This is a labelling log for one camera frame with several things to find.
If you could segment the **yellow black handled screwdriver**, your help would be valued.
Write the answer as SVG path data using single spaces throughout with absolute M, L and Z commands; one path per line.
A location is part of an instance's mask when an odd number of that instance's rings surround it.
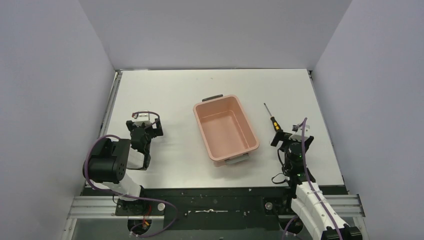
M 269 116 L 270 116 L 270 120 L 272 122 L 273 125 L 273 129 L 277 132 L 279 130 L 281 130 L 280 125 L 278 124 L 278 122 L 276 121 L 275 117 L 272 115 L 272 113 L 270 112 L 268 106 L 266 103 L 263 103 L 263 105 L 265 106 L 266 111 L 268 112 Z

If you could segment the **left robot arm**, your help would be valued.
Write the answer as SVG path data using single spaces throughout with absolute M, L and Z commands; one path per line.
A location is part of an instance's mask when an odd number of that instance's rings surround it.
M 152 139 L 164 133 L 159 118 L 154 121 L 128 120 L 125 124 L 130 138 L 113 141 L 107 136 L 95 143 L 83 166 L 83 176 L 91 182 L 104 184 L 106 191 L 118 198 L 118 215 L 146 215 L 152 207 L 146 199 L 145 189 L 126 171 L 147 170 L 151 162 Z

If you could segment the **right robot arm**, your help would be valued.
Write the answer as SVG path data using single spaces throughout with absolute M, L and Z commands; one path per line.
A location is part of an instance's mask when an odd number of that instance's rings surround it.
M 301 131 L 276 130 L 270 144 L 276 147 L 281 143 L 277 156 L 290 187 L 286 207 L 297 215 L 314 240 L 362 240 L 359 228 L 338 215 L 307 168 L 303 150 L 308 150 L 314 137 L 302 138 Z

